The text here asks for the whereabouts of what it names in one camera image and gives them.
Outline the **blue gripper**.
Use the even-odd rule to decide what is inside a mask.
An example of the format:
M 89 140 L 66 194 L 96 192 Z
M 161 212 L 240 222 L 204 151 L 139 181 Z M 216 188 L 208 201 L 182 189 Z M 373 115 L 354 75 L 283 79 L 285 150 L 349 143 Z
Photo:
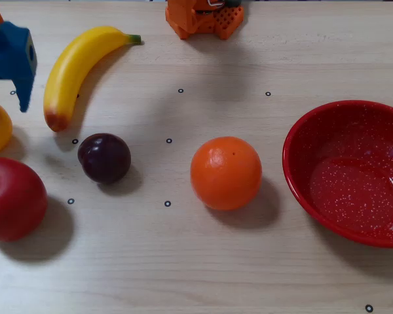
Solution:
M 12 80 L 20 111 L 29 108 L 37 57 L 29 29 L 11 22 L 0 24 L 0 79 Z

